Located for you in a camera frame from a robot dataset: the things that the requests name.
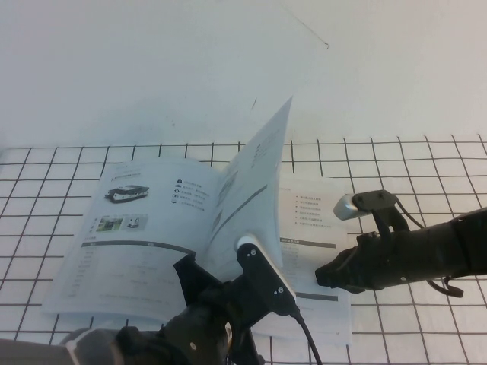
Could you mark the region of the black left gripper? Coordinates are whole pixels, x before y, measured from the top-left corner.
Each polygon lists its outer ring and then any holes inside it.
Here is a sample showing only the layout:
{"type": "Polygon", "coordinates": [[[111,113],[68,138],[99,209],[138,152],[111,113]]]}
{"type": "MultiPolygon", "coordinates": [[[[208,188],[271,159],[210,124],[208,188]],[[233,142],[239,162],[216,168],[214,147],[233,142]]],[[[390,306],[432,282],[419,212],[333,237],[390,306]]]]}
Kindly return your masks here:
{"type": "Polygon", "coordinates": [[[188,364],[264,364],[251,327],[266,305],[245,279],[221,283],[186,255],[173,265],[187,307],[162,329],[188,364]]]}

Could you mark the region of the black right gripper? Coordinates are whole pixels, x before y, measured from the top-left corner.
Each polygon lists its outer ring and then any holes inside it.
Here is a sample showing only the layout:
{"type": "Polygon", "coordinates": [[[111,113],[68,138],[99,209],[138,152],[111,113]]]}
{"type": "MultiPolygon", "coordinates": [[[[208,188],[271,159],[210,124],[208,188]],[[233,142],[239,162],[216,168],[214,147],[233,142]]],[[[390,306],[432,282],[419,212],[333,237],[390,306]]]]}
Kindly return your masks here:
{"type": "Polygon", "coordinates": [[[428,228],[400,231],[386,240],[375,232],[364,233],[357,237],[356,247],[341,251],[334,260],[315,271],[317,283],[359,294],[428,281],[429,234],[428,228]]]}

